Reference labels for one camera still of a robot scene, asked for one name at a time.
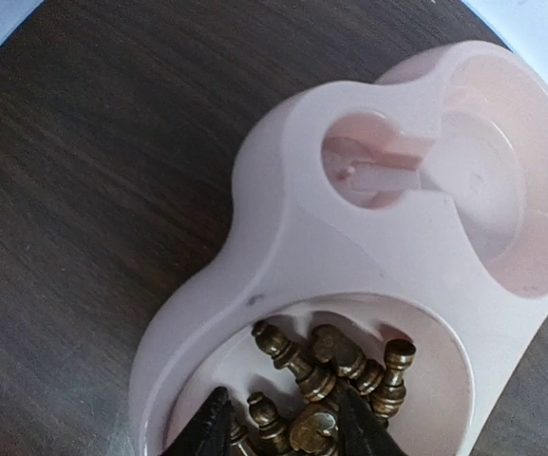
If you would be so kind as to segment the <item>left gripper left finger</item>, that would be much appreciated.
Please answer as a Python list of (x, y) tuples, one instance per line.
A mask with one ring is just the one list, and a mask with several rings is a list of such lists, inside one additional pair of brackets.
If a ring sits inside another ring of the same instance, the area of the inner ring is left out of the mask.
[(212, 390), (163, 456), (229, 456), (233, 406), (228, 390)]

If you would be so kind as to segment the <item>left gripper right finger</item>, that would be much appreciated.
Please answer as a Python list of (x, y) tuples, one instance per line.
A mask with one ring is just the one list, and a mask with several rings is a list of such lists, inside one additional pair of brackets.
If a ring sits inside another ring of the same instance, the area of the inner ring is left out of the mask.
[(353, 389), (341, 393), (337, 422), (340, 455), (406, 456)]

